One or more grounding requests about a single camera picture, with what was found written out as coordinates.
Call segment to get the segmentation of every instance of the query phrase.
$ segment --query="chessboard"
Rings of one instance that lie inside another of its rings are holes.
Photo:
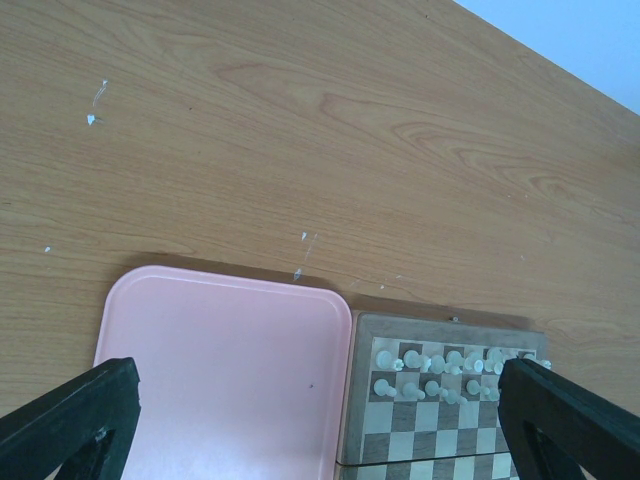
[[[339,467],[336,480],[519,480],[509,453]]]
[[[484,357],[491,347],[509,349],[518,357],[530,353],[546,358],[546,339],[536,332],[361,314],[352,346],[339,463],[380,467],[389,462],[415,463],[477,455],[488,458],[508,453],[498,418],[498,402],[490,401],[482,393],[471,395],[465,389],[471,379],[483,387],[497,387],[497,374],[467,370],[458,375],[422,373],[407,367],[395,372],[380,370],[375,364],[375,356],[381,350],[397,358],[408,350],[443,357],[451,350],[457,350],[463,357],[475,351]],[[385,379],[398,394],[376,395],[373,385],[379,379]],[[430,380],[455,390],[467,402],[448,404],[439,396],[428,395],[423,400],[403,397],[403,385],[414,383],[424,389]]]

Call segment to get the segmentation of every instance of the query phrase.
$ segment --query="chess piece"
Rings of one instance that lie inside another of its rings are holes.
[[[482,373],[482,369],[484,368],[482,353],[471,352],[467,355],[467,358],[464,359],[464,368],[465,370],[473,370],[476,373]]]
[[[471,395],[478,395],[479,393],[485,396],[489,395],[489,388],[480,386],[477,380],[469,380],[466,389]]]
[[[450,363],[456,367],[462,367],[464,365],[464,358],[457,350],[451,350],[447,353],[447,363]]]
[[[492,402],[497,402],[500,399],[500,392],[497,388],[489,389],[489,400]]]
[[[444,372],[444,358],[442,358],[442,355],[434,355],[433,357],[431,357],[431,371],[433,373],[436,374],[441,374],[442,372]]]
[[[420,371],[427,373],[431,367],[431,359],[427,355],[422,356],[422,365],[420,365]]]
[[[407,350],[402,357],[404,364],[407,368],[420,368],[422,367],[422,355],[415,350]]]
[[[420,390],[415,383],[405,383],[402,387],[402,395],[408,400],[424,400],[425,393]]]
[[[493,360],[493,363],[504,363],[504,355],[502,354],[502,350],[500,350],[498,347],[490,348],[487,352],[487,360]]]
[[[442,389],[440,388],[440,385],[438,385],[438,382],[435,380],[429,380],[424,386],[424,391],[430,397],[435,397],[442,391]]]
[[[373,391],[379,397],[395,397],[398,394],[398,391],[389,385],[384,378],[376,380],[376,383],[373,384]]]
[[[444,372],[445,373],[450,373],[451,375],[460,375],[462,373],[462,370],[460,370],[460,367],[452,364],[452,363],[445,363],[444,364]]]
[[[453,405],[454,403],[458,402],[458,392],[456,392],[453,389],[449,389],[446,391],[447,395],[444,397],[445,402],[447,402],[449,405]]]
[[[376,355],[376,367],[380,370],[395,370],[399,372],[404,367],[404,362],[399,358],[393,358],[391,352],[380,350]]]

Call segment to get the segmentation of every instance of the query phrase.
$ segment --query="pink tray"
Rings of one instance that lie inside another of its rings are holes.
[[[167,267],[111,289],[95,364],[135,359],[125,479],[331,479],[351,313],[328,290]]]

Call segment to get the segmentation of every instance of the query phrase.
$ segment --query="wooden table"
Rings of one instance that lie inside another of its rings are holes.
[[[18,3],[0,415],[91,366],[149,263],[506,315],[640,413],[637,115],[448,1]]]

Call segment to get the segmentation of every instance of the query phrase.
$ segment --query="white wall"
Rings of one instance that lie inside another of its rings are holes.
[[[456,0],[640,114],[640,0]]]

